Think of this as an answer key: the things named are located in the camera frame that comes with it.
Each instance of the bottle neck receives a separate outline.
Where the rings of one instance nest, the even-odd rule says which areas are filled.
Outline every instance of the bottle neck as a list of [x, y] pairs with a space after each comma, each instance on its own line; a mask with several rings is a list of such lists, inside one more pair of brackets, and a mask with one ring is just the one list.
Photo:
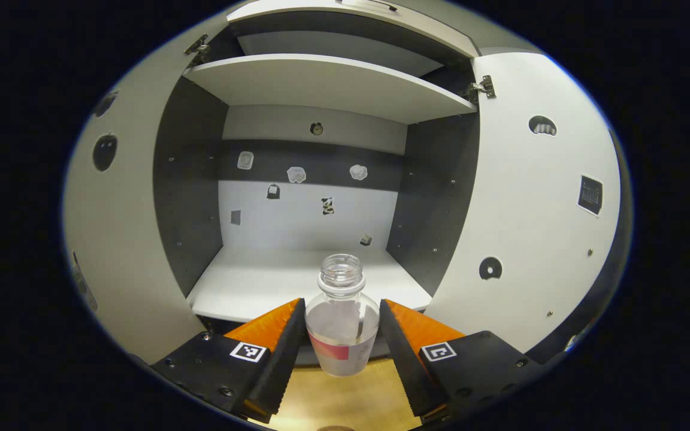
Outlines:
[[318, 287], [327, 297], [335, 301], [357, 299], [364, 286], [366, 278], [358, 257], [352, 254], [333, 254], [323, 260]]

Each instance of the open cabinet door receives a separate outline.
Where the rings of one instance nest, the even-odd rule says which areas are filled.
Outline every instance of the open cabinet door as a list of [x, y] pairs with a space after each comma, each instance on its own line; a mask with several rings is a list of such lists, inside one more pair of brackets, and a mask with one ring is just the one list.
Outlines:
[[[184, 50], [227, 24], [225, 13], [211, 17], [134, 66], [112, 88], [116, 97], [103, 114], [90, 114], [69, 161], [62, 208], [66, 258], [75, 265], [75, 252], [103, 328], [146, 363], [204, 330], [162, 248], [153, 155], [164, 106], [195, 55]], [[103, 136], [115, 139], [101, 142]], [[96, 147], [107, 145], [113, 154], [104, 153], [98, 164]]]
[[479, 93], [476, 183], [425, 314], [526, 352], [577, 308], [606, 261], [619, 164], [603, 116], [550, 58], [488, 55], [473, 71], [496, 97]]

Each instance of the black background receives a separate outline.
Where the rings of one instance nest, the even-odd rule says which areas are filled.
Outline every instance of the black background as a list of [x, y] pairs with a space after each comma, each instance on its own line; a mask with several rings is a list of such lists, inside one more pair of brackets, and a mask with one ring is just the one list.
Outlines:
[[[690, 428], [690, 2], [471, 6], [592, 93], [627, 153], [636, 214], [627, 275], [586, 342], [461, 428]], [[137, 61], [220, 9], [0, 4], [0, 428], [232, 428], [132, 365], [58, 257], [61, 178], [88, 113]]]

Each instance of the clear plastic bottle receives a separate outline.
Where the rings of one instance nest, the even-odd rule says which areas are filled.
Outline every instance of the clear plastic bottle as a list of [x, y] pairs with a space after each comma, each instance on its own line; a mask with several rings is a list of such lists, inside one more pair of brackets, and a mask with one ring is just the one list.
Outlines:
[[364, 370], [380, 325], [380, 308], [362, 291], [367, 285], [358, 257], [333, 254], [323, 260], [323, 291], [305, 308], [305, 324], [321, 369], [333, 376]]

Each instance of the cabinet shelf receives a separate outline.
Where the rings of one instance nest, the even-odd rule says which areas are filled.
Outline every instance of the cabinet shelf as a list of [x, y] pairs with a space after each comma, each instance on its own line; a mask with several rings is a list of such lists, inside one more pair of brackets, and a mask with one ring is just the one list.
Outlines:
[[364, 266], [364, 293], [423, 310], [430, 295], [385, 250], [283, 250], [223, 247], [188, 295], [195, 314], [247, 322], [295, 298], [310, 302], [321, 291], [316, 278], [330, 254], [347, 252]]
[[194, 66], [183, 76], [229, 106], [320, 107], [404, 125], [477, 111], [460, 96], [410, 74], [326, 55], [233, 57]]

